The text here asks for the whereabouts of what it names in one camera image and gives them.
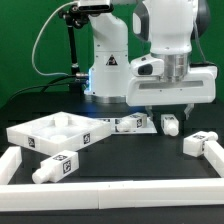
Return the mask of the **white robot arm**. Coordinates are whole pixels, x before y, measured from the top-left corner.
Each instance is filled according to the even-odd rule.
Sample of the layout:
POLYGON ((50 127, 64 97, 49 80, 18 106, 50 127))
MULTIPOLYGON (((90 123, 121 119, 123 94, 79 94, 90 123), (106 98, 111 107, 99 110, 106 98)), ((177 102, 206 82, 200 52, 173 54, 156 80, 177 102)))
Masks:
POLYGON ((189 61, 209 20, 206 0, 142 0, 131 25, 110 13, 91 17, 94 63, 86 96, 133 107, 212 102, 217 67, 189 61))

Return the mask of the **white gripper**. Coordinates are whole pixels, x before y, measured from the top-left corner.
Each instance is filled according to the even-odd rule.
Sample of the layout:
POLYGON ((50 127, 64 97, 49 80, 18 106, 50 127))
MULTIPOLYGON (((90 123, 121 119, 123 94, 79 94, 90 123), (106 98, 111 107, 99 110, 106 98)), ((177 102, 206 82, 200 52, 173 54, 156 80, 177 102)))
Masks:
POLYGON ((133 60, 127 104, 146 106, 153 121, 152 106, 187 104, 184 113, 188 120, 195 103, 212 102, 216 95, 217 67, 209 63, 191 67, 186 59, 186 55, 156 58, 148 54, 133 60))

